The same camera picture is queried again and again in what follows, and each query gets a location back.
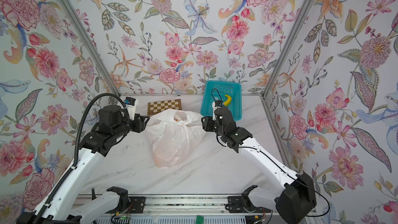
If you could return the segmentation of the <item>white plastic bag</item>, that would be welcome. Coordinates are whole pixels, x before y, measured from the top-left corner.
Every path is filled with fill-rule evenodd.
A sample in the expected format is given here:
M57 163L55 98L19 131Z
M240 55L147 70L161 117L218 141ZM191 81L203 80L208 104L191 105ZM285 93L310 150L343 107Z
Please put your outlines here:
M174 109L150 117L145 133L157 167L175 167L188 159L205 136L201 119L199 113Z

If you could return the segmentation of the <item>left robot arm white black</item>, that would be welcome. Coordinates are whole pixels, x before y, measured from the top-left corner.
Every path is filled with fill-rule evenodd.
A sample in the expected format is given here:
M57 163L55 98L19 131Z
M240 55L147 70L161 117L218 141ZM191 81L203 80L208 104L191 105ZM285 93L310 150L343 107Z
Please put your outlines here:
M52 191L32 212L22 213L19 224L90 224L109 211L123 212L132 205L126 189L112 186L101 196L81 207L73 205L86 181L108 155L130 132L141 133L149 121L148 116L135 112L128 105L106 106L99 111L99 122L77 142L74 158Z

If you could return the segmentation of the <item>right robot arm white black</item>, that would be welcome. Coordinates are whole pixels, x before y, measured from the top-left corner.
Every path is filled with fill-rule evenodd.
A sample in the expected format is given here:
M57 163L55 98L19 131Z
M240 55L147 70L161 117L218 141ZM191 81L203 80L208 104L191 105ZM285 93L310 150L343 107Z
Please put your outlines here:
M202 117L203 130L214 132L219 142L241 154L269 180L268 186L252 185L241 193L244 209L276 211L288 224L298 224L316 207L313 179L299 174L266 151L245 128L238 127L227 107L217 107L211 117Z

